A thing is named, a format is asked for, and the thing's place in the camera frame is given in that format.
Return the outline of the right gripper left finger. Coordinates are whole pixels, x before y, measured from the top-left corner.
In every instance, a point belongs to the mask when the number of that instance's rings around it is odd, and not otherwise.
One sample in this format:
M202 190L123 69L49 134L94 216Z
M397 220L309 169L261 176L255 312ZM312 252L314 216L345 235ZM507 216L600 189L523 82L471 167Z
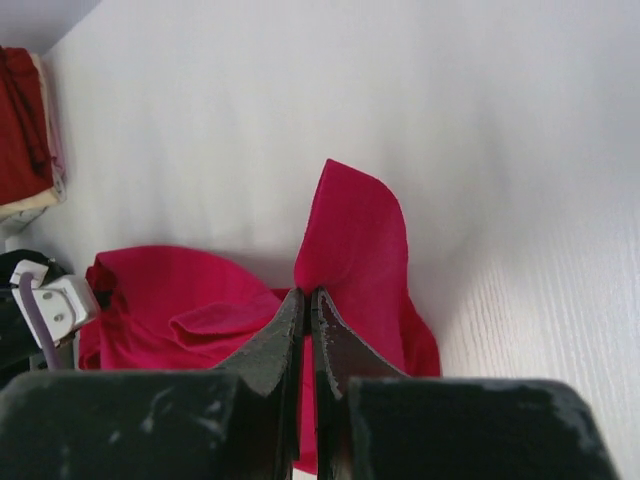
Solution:
M32 372L1 393L5 479L288 479L305 297L215 368Z

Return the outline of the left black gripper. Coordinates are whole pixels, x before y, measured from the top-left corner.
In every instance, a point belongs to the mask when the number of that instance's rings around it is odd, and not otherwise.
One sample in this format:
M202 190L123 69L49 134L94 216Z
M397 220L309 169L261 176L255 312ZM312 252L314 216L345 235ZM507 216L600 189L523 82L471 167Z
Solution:
M47 370L44 353L37 346L19 306L8 288L1 289L1 388L16 376Z

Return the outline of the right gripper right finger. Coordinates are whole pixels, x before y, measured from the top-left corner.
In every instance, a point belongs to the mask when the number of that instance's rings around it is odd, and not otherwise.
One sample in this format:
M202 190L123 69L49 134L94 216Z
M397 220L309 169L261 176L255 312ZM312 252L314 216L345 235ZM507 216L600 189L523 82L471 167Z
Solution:
M531 379L412 378L311 300L321 479L614 479L590 408Z

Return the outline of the bright pink-red t shirt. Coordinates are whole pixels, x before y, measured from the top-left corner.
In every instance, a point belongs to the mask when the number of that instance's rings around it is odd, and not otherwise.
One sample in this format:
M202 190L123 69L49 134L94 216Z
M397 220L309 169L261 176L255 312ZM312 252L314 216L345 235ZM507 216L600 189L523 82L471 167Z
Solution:
M290 290L272 290L227 259L184 247L101 253L87 278L104 309L83 330L80 365L105 372L215 368L298 289L305 313L294 464L318 472L312 296L327 291L344 322L407 376L436 376L438 348L410 299L407 269L396 197L379 180L331 160L315 192Z

